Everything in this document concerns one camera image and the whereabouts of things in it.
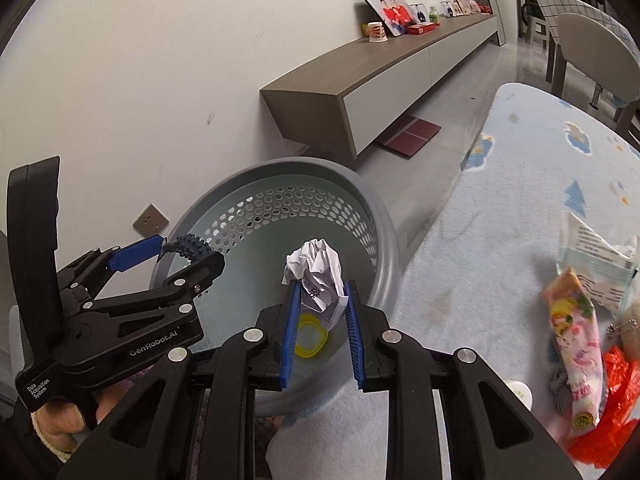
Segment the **person's left hand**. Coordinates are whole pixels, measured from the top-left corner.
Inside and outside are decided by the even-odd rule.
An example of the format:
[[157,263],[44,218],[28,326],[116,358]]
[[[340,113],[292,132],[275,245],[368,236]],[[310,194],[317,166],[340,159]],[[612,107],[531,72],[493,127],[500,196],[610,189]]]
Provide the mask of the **person's left hand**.
[[[111,413],[126,394],[125,385],[112,385],[98,395],[96,422],[99,424]],[[32,426],[47,448],[60,462],[66,463],[78,449],[75,434],[88,429],[79,408],[66,400],[51,400],[32,413]]]

